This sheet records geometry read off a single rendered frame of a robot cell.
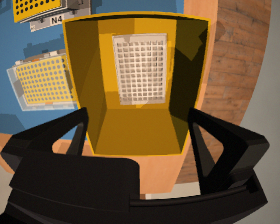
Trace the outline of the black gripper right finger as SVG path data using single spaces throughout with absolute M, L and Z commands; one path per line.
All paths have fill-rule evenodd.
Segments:
M 253 169 L 270 146 L 263 135 L 193 107 L 189 109 L 187 122 L 200 194 L 215 192 L 232 173 Z M 204 142 L 199 126 L 223 144 L 223 152 L 216 164 Z

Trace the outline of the blue bench mat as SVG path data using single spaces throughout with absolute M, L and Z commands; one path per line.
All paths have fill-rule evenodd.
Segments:
M 127 11 L 184 14 L 184 0 L 92 0 L 92 14 Z M 6 71 L 20 59 L 61 49 L 62 24 L 31 32 L 30 22 L 14 22 L 13 0 L 0 1 L 0 133 L 15 135 L 78 110 L 22 111 Z

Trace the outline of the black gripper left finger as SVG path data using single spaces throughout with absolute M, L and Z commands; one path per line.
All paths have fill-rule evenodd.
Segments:
M 53 144 L 77 126 L 66 154 L 82 156 L 88 122 L 87 108 L 83 107 L 57 119 L 12 135 L 6 144 L 53 152 Z

